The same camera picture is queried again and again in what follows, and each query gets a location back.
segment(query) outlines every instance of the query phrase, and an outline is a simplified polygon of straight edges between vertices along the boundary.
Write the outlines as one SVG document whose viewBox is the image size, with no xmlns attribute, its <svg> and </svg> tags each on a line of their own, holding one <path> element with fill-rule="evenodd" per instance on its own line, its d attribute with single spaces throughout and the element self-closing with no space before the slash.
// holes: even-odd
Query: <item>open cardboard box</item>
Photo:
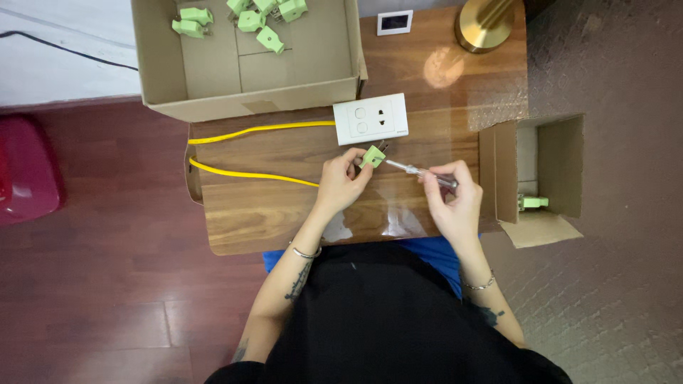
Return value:
<svg viewBox="0 0 683 384">
<path fill-rule="evenodd" d="M 479 132 L 482 215 L 496 217 L 515 248 L 583 237 L 560 215 L 581 216 L 583 114 L 509 120 Z M 518 210 L 518 193 L 549 205 Z"/>
<path fill-rule="evenodd" d="M 268 17 L 285 44 L 278 56 L 227 20 L 225 0 L 131 0 L 144 104 L 201 122 L 355 100 L 367 79 L 356 0 L 306 3 L 291 23 Z M 213 13 L 211 36 L 171 28 L 191 7 Z"/>
</svg>

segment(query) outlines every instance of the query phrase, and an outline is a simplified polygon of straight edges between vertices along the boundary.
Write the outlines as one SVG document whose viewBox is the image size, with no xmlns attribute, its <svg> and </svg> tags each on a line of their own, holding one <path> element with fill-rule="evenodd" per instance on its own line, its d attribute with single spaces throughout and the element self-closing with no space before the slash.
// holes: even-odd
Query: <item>black cable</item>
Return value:
<svg viewBox="0 0 683 384">
<path fill-rule="evenodd" d="M 59 45 L 53 44 L 53 43 L 51 43 L 51 42 L 45 41 L 45 40 L 43 40 L 43 39 L 39 39 L 39 38 L 37 38 L 37 37 L 35 37 L 35 36 L 29 35 L 28 33 L 21 32 L 21 31 L 7 31 L 7 32 L 3 32 L 3 33 L 0 33 L 0 38 L 6 38 L 6 37 L 9 37 L 9 36 L 12 36 L 12 35 L 21 35 L 21 36 L 24 36 L 25 38 L 29 38 L 29 39 L 31 39 L 31 40 L 33 40 L 33 41 L 36 41 L 36 42 L 39 42 L 39 43 L 42 43 L 42 44 L 45 44 L 45 45 L 53 46 L 53 47 L 58 48 L 58 49 L 61 49 L 61 50 L 63 50 L 63 51 L 67 51 L 67 52 L 74 53 L 74 54 L 76 54 L 76 55 L 78 55 L 78 56 L 85 57 L 86 59 L 91 59 L 91 60 L 99 61 L 100 63 L 109 64 L 110 66 L 117 66 L 117 67 L 123 67 L 123 68 L 132 69 L 132 70 L 137 70 L 136 67 L 126 66 L 126 65 L 124 65 L 124 64 L 119 64 L 119 63 L 113 63 L 113 62 L 111 62 L 111 61 L 107 61 L 107 60 L 103 60 L 103 59 L 98 59 L 97 57 L 93 57 L 93 56 L 91 56 L 91 55 L 86 55 L 86 54 L 84 54 L 84 53 L 80 53 L 80 52 L 72 51 L 72 50 L 70 50 L 70 49 L 66 49 L 66 48 L 64 48 L 63 46 L 59 46 Z"/>
</svg>

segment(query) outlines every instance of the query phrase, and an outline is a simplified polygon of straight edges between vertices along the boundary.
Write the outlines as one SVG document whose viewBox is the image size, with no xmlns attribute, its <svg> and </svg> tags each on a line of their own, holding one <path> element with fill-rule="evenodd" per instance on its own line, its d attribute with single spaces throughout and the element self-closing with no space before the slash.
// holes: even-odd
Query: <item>person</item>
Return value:
<svg viewBox="0 0 683 384">
<path fill-rule="evenodd" d="M 479 243 L 482 188 L 464 161 L 422 180 L 458 255 L 464 301 L 447 272 L 395 242 L 321 249 L 326 225 L 372 177 L 371 164 L 356 177 L 364 154 L 325 162 L 316 203 L 258 292 L 232 363 L 206 383 L 571 383 L 525 344 Z M 434 174 L 459 182 L 454 200 Z"/>
</svg>

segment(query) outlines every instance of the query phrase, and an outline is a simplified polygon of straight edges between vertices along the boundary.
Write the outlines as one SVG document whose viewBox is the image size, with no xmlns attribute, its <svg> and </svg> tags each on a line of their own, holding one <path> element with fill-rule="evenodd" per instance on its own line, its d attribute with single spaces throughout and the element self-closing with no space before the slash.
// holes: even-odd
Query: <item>tattoo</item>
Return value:
<svg viewBox="0 0 683 384">
<path fill-rule="evenodd" d="M 479 313 L 481 313 L 484 316 L 484 321 L 486 321 L 486 324 L 490 325 L 491 327 L 495 327 L 496 325 L 498 325 L 498 318 L 505 314 L 505 311 L 495 313 L 489 307 L 480 307 L 474 304 L 474 302 L 472 302 L 470 298 L 466 298 L 465 301 L 473 307 L 477 308 L 479 310 Z"/>
<path fill-rule="evenodd" d="M 306 265 L 303 266 L 303 269 L 301 270 L 301 272 L 299 272 L 298 279 L 296 279 L 296 281 L 292 284 L 291 293 L 285 295 L 285 300 L 291 300 L 292 302 L 294 302 L 296 298 L 301 294 L 303 285 L 306 284 L 306 279 L 308 278 L 308 272 L 310 272 L 311 270 L 311 264 L 313 264 L 312 261 L 306 263 Z"/>
<path fill-rule="evenodd" d="M 240 344 L 237 346 L 237 351 L 235 351 L 235 355 L 232 357 L 232 361 L 230 363 L 236 363 L 238 361 L 242 361 L 242 359 L 245 358 L 245 353 L 247 353 L 247 344 L 248 343 L 249 343 L 249 338 L 246 338 L 246 339 L 240 341 Z"/>
</svg>

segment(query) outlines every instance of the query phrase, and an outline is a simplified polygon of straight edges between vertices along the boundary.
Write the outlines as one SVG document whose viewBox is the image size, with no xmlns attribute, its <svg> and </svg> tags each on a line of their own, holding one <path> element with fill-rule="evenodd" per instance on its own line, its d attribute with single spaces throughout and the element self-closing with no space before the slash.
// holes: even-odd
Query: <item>screwdriver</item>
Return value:
<svg viewBox="0 0 683 384">
<path fill-rule="evenodd" d="M 396 168 L 403 169 L 407 174 L 418 175 L 418 177 L 421 177 L 421 178 L 424 177 L 425 174 L 429 172 L 426 169 L 418 168 L 418 167 L 415 167 L 414 165 L 405 165 L 405 164 L 397 163 L 395 161 L 391 161 L 388 159 L 384 159 L 384 162 L 389 164 L 389 165 L 393 165 Z M 436 176 L 436 181 L 440 185 L 443 185 L 444 187 L 450 187 L 450 188 L 455 189 L 458 186 L 458 181 L 454 180 L 453 178 L 448 178 L 447 176 L 436 175 L 436 174 L 434 176 Z"/>
</svg>

